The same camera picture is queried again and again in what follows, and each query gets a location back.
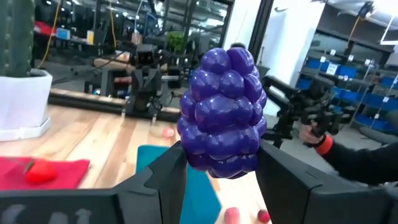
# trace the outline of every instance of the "person's hand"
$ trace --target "person's hand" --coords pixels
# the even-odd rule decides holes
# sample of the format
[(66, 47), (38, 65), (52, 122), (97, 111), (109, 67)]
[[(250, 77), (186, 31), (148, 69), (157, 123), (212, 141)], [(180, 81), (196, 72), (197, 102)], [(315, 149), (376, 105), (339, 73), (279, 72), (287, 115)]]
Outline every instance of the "person's hand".
[(298, 134), (298, 137), (307, 144), (318, 144), (321, 140), (322, 137), (317, 138), (311, 133), (311, 129), (316, 127), (317, 123), (312, 123), (312, 125), (302, 125), (300, 129), (300, 133)]

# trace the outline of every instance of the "small red ball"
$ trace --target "small red ball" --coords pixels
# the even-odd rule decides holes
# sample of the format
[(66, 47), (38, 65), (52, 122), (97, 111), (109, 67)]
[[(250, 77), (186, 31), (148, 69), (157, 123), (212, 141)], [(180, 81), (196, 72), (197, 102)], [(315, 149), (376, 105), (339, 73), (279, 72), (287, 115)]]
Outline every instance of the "small red ball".
[(224, 214), (224, 223), (239, 224), (240, 223), (239, 209), (235, 207), (227, 209)]
[(163, 130), (163, 138), (171, 138), (174, 136), (174, 130), (170, 127), (167, 127)]
[(262, 209), (257, 214), (257, 219), (260, 223), (268, 223), (271, 220), (271, 217), (269, 216), (269, 213), (267, 210)]

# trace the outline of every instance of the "white pot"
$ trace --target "white pot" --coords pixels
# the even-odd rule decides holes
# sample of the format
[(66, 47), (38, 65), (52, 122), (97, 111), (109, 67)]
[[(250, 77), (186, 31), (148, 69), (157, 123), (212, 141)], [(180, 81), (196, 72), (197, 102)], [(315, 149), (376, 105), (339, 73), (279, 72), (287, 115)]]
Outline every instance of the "white pot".
[(0, 77), (0, 141), (39, 137), (50, 127), (52, 76), (45, 70), (30, 72), (33, 77)]

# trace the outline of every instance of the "table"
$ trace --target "table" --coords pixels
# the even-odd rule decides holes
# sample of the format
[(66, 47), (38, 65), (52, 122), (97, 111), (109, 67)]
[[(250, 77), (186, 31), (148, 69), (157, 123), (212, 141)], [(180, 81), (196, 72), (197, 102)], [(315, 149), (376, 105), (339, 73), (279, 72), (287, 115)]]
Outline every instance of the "table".
[[(109, 62), (108, 58), (96, 58), (93, 61), (93, 65), (94, 65), (94, 67), (98, 68), (98, 67), (101, 67), (104, 64), (109, 62), (103, 68), (107, 68), (108, 70), (110, 70), (110, 69), (126, 69), (126, 71), (128, 73), (131, 73), (132, 71), (134, 71), (136, 69), (134, 66), (130, 65), (128, 62), (122, 62), (119, 60), (120, 59), (118, 59), (118, 61)], [(160, 70), (167, 71), (167, 64), (162, 65), (160, 67)]]
[[(34, 156), (58, 161), (89, 159), (90, 169), (82, 189), (117, 185), (136, 171), (137, 148), (143, 144), (171, 146), (179, 140), (161, 137), (165, 127), (176, 124), (124, 118), (121, 115), (49, 105), (51, 128), (40, 138), (0, 142), (2, 156)], [(265, 208), (254, 173), (237, 180), (212, 179), (223, 206), (216, 223), (223, 223), (223, 211), (238, 207), (241, 223), (255, 223)]]

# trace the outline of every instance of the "red cloth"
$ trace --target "red cloth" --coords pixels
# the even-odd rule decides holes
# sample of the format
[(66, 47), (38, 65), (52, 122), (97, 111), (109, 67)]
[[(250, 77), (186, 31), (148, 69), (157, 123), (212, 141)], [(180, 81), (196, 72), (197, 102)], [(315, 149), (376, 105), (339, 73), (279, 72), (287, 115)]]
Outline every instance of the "red cloth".
[(35, 26), (37, 26), (40, 29), (41, 34), (51, 36), (52, 26), (49, 26), (41, 21), (35, 21)]
[(31, 157), (0, 157), (0, 190), (59, 190), (76, 189), (88, 171), (90, 161), (47, 161), (57, 171), (57, 178), (44, 184), (30, 184), (24, 180), (24, 165)]

